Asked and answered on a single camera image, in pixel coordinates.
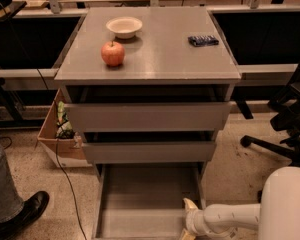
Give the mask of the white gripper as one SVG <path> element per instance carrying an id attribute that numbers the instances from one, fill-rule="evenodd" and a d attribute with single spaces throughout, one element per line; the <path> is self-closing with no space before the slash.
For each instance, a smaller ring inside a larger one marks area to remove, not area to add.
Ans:
<path id="1" fill-rule="evenodd" d="M 194 240 L 194 236 L 205 235 L 204 212 L 190 199 L 184 198 L 186 229 L 181 231 L 179 240 Z"/>

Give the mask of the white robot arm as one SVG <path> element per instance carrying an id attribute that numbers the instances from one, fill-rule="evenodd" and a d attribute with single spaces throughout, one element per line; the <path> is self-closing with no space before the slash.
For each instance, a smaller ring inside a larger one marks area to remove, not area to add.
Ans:
<path id="1" fill-rule="evenodd" d="M 240 228 L 258 232 L 258 240 L 300 240 L 300 168 L 283 167 L 266 180 L 257 204 L 213 204 L 198 208 L 185 199 L 180 240 L 207 236 L 237 240 Z"/>

